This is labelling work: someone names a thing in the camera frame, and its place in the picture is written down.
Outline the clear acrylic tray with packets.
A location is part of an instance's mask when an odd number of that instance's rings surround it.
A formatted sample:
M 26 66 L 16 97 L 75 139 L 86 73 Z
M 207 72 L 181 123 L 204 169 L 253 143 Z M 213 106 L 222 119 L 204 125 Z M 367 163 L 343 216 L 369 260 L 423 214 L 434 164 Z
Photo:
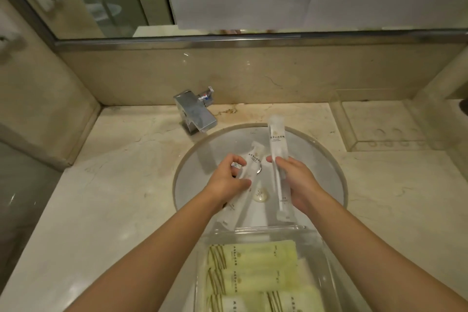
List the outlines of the clear acrylic tray with packets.
M 197 277 L 193 311 L 205 312 L 205 299 L 212 294 L 208 292 L 205 282 L 207 272 L 205 269 L 205 259 L 210 245 L 261 243 L 282 240 L 292 240 L 295 242 L 298 261 L 293 264 L 272 268 L 295 266 L 298 272 L 299 284 L 296 287 L 281 291 L 290 291 L 302 286 L 313 285 L 320 291 L 325 312 L 342 312 L 331 272 L 331 265 L 325 254 L 324 242 L 317 232 L 302 226 L 240 228 L 235 229 L 233 232 L 214 230 L 202 236 L 200 243 L 197 245 L 196 253 Z

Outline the chrome square faucet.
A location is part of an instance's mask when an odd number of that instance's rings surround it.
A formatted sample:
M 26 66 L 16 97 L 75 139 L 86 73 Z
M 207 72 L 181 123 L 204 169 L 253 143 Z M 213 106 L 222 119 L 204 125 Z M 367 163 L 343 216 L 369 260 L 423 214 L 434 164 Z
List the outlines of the chrome square faucet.
M 182 120 L 181 125 L 188 135 L 206 132 L 217 125 L 217 119 L 208 110 L 213 103 L 213 93 L 213 88 L 209 86 L 200 94 L 185 90 L 173 97 Z

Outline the green striped toiletry packet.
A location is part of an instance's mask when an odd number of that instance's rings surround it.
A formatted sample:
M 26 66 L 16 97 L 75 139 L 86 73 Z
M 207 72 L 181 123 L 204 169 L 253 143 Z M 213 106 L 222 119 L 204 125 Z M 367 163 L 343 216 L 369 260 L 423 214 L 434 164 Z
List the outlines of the green striped toiletry packet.
M 215 295 L 286 290 L 299 285 L 297 268 L 246 268 L 217 270 L 208 268 L 207 290 Z
M 263 292 L 233 295 L 210 294 L 205 299 L 205 312 L 268 312 Z
M 320 291 L 313 285 L 290 291 L 268 291 L 264 297 L 265 312 L 325 312 Z
M 205 259 L 206 270 L 236 270 L 251 267 L 276 267 L 298 261 L 292 240 L 261 243 L 212 244 Z

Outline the person's right hand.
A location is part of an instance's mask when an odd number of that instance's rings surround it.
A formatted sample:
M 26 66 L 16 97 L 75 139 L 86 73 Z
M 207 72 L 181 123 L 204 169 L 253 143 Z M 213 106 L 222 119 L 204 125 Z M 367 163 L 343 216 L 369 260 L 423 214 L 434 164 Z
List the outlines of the person's right hand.
M 285 172 L 290 186 L 291 200 L 295 208 L 310 216 L 312 204 L 327 192 L 319 185 L 309 168 L 292 157 L 288 157 L 290 167 L 279 167 Z

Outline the long white toiletry packet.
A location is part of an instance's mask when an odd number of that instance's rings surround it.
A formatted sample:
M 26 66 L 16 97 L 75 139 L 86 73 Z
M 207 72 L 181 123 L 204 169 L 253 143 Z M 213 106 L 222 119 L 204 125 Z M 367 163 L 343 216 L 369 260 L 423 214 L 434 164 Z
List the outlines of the long white toiletry packet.
M 288 146 L 285 138 L 284 118 L 273 115 L 268 120 L 270 150 L 273 157 L 288 158 Z M 294 207 L 291 200 L 290 186 L 286 181 L 285 172 L 272 164 L 272 187 L 278 198 L 277 220 L 295 222 Z

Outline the person's right forearm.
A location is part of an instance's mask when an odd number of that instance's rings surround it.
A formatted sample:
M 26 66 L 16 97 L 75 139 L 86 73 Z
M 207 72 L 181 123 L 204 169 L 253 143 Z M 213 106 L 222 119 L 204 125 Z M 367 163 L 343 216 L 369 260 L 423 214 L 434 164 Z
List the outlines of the person's right forearm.
M 468 301 L 375 235 L 327 193 L 304 207 L 373 312 L 468 312 Z

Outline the person's left forearm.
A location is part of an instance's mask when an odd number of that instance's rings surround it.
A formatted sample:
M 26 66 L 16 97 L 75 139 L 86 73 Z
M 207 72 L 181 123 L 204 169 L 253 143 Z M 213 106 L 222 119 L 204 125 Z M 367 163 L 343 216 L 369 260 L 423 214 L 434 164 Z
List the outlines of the person's left forearm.
M 231 198 L 226 192 L 204 189 L 64 312 L 157 312 L 208 222 Z

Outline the person's left hand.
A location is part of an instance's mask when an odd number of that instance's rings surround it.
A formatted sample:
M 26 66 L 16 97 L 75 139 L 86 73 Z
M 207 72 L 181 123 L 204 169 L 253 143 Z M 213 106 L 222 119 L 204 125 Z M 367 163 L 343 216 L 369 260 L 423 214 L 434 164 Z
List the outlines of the person's left hand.
M 232 163 L 237 163 L 241 166 L 246 166 L 246 160 L 239 155 L 229 153 L 217 166 L 214 173 L 211 175 L 207 185 L 203 189 L 203 193 L 214 200 L 216 210 L 219 211 L 224 204 L 227 204 L 232 198 L 241 193 L 230 193 L 228 189 L 228 181 L 237 179 L 240 169 L 233 167 Z

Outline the white round sink basin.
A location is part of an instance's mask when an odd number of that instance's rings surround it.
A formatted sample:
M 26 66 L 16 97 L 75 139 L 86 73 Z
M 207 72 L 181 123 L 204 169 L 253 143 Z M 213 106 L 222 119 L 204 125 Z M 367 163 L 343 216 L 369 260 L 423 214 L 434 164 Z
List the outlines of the white round sink basin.
M 176 210 L 182 208 L 207 184 L 215 168 L 228 154 L 241 155 L 247 159 L 253 142 L 258 142 L 270 154 L 270 144 L 266 123 L 244 124 L 227 127 L 213 134 L 201 137 L 183 157 L 173 182 L 173 196 Z M 320 186 L 332 195 L 342 206 L 347 206 L 348 188 L 344 174 L 333 158 L 317 140 L 306 134 L 286 127 L 285 137 L 289 155 L 304 163 L 313 173 Z M 237 229 L 273 226 L 298 225 L 312 229 L 315 227 L 308 217 L 294 208 L 295 221 L 277 220 L 278 197 L 272 184 L 272 165 L 262 160 L 262 169 L 254 188 L 266 193 L 265 202 L 251 199 L 247 210 L 241 215 Z

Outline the short white toiletry packet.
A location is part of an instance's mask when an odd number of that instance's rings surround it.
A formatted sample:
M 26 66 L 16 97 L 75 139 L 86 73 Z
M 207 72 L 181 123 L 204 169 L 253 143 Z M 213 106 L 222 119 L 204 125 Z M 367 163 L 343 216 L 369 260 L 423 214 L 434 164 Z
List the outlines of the short white toiletry packet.
M 261 160 L 266 152 L 265 146 L 258 142 L 252 142 L 252 146 L 245 158 L 246 166 L 243 166 L 236 176 L 237 179 L 251 180 L 251 185 L 241 194 L 232 198 L 218 214 L 217 223 L 229 231 L 235 230 L 238 223 L 240 223 L 241 217 L 247 211 L 252 200 L 252 191 L 255 189 L 257 175 L 262 168 Z

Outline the empty clear acrylic tray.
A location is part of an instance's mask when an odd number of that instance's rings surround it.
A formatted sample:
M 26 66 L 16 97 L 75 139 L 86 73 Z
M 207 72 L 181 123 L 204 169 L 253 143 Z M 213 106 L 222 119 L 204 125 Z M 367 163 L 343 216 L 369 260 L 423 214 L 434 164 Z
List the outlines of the empty clear acrylic tray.
M 339 89 L 329 106 L 348 152 L 420 151 L 430 144 L 409 109 L 415 89 Z

